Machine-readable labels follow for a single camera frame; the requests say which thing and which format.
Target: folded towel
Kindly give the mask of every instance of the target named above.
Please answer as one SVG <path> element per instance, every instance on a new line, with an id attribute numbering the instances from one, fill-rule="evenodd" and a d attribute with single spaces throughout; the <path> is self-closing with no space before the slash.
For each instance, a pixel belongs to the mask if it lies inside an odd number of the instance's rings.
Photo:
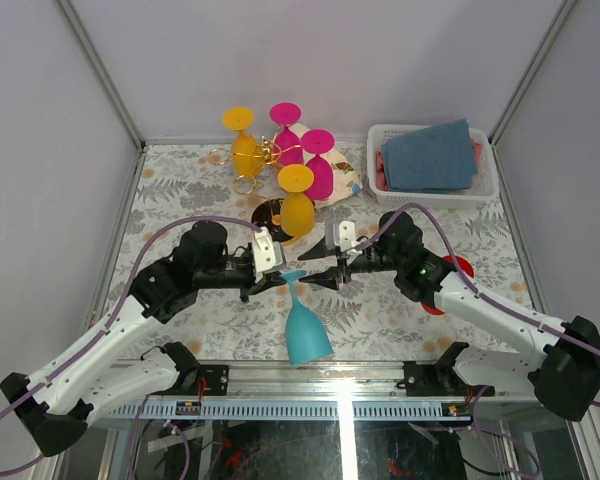
<path id="1" fill-rule="evenodd" d="M 478 173 L 466 120 L 423 128 L 382 146 L 390 190 L 444 193 L 471 187 Z"/>

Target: white basket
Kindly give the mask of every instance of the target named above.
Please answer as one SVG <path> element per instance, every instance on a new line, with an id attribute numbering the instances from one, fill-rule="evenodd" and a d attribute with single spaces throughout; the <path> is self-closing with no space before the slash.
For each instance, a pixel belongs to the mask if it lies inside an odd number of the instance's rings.
<path id="1" fill-rule="evenodd" d="M 374 125 L 367 138 L 367 177 L 369 188 L 380 205 L 403 205 L 418 202 L 430 208 L 471 208 L 498 198 L 498 172 L 487 136 L 475 128 L 469 129 L 471 138 L 482 145 L 482 156 L 478 173 L 473 176 L 471 188 L 453 193 L 402 193 L 384 192 L 376 188 L 376 152 L 390 138 L 414 132 L 427 125 Z"/>

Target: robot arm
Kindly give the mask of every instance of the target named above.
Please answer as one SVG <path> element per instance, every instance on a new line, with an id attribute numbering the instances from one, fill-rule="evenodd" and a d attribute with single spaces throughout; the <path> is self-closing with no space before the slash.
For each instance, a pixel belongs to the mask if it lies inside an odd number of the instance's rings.
<path id="1" fill-rule="evenodd" d="M 195 223 L 171 255 L 138 272 L 113 322 L 111 312 L 105 314 L 41 369 L 28 376 L 12 373 L 2 381 L 0 388 L 11 404 L 45 385 L 15 409 L 44 456 L 66 450 L 98 418 L 130 401 L 165 390 L 194 390 L 200 364 L 178 342 L 161 346 L 134 367 L 108 369 L 139 339 L 193 305 L 199 290 L 237 288 L 246 302 L 250 295 L 285 284 L 278 273 L 285 264 L 282 249 L 266 229 L 255 232 L 240 255 L 229 255 L 226 241 L 227 231 L 220 224 Z M 96 348 L 80 361 L 50 377 L 95 341 Z"/>
<path id="2" fill-rule="evenodd" d="M 380 219 L 382 227 L 391 217 Z M 467 385 L 492 386 L 514 383 L 520 389 L 533 387 L 538 400 L 555 414 L 579 421 L 600 390 L 600 358 L 516 318 L 522 314 L 600 350 L 600 336 L 593 323 L 576 317 L 571 323 L 528 310 L 472 281 L 469 288 L 454 264 L 424 247 L 422 230 L 402 213 L 377 242 L 356 252 L 359 245 L 353 222 L 341 222 L 325 232 L 325 238 L 299 257 L 310 260 L 335 255 L 337 266 L 300 281 L 337 290 L 353 274 L 391 271 L 400 292 L 414 302 L 454 314 L 504 340 L 518 354 L 480 351 L 454 343 L 431 367 L 405 362 L 405 378 L 421 375 L 440 386 L 433 390 L 405 384 L 410 395 L 449 395 L 466 391 Z"/>

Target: red wheel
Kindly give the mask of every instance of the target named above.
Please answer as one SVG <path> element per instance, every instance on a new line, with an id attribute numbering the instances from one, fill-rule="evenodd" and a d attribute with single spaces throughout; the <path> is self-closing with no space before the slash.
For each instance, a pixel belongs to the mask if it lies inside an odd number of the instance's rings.
<path id="1" fill-rule="evenodd" d="M 456 258 L 458 259 L 458 264 L 460 265 L 460 268 L 462 269 L 462 271 L 464 273 L 466 273 L 467 275 L 469 275 L 471 278 L 473 278 L 475 276 L 475 272 L 473 270 L 473 267 L 471 266 L 471 264 L 469 262 L 467 262 L 464 258 L 459 257 L 458 255 L 456 255 Z M 446 257 L 443 257 L 443 260 L 446 260 L 449 263 L 453 263 L 453 260 L 451 260 L 451 256 L 447 255 Z M 425 312 L 431 314 L 431 315 L 444 315 L 444 312 L 442 310 L 438 310 L 437 308 L 432 308 L 429 305 L 425 305 L 424 303 L 421 304 L 422 308 L 424 308 Z"/>

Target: patterned table surface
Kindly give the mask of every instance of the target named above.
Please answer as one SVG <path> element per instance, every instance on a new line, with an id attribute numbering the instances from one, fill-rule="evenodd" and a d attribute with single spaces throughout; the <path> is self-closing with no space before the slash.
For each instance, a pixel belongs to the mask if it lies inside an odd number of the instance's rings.
<path id="1" fill-rule="evenodd" d="M 166 223 L 189 215 L 215 214 L 249 219 L 262 201 L 232 190 L 230 165 L 213 166 L 206 155 L 215 145 L 151 146 L 126 225 L 116 269 L 108 294 L 108 306 L 117 300 L 131 265 L 145 241 Z M 339 143 L 338 148 L 364 173 L 366 146 Z M 276 196 L 270 178 L 263 193 Z M 332 259 L 303 264 L 297 256 L 324 234 L 324 225 L 341 219 L 356 222 L 358 235 L 377 230 L 380 216 L 388 211 L 362 192 L 316 214 L 313 232 L 285 249 L 288 268 L 311 272 L 331 266 Z M 459 255 L 476 270 L 476 279 L 495 292 L 530 305 L 527 287 L 513 245 L 502 204 L 494 201 L 470 210 L 437 209 L 434 214 Z M 425 245 L 445 254 L 444 245 L 428 220 L 419 212 L 414 220 L 424 231 Z M 250 231 L 226 225 L 229 249 L 245 245 Z M 172 230 L 159 239 L 143 265 L 168 255 L 189 226 Z M 455 340 L 477 347 L 507 350 L 499 339 L 452 315 L 432 316 L 420 304 L 399 294 L 390 273 L 365 275 L 339 292 L 297 284 L 301 301 L 322 319 L 334 348 L 334 360 L 433 360 Z M 243 304 L 237 291 L 206 290 L 197 303 L 169 324 L 141 340 L 123 358 L 138 358 L 156 344 L 181 341 L 200 359 L 286 360 L 284 327 L 291 305 L 287 287 L 271 289 Z"/>

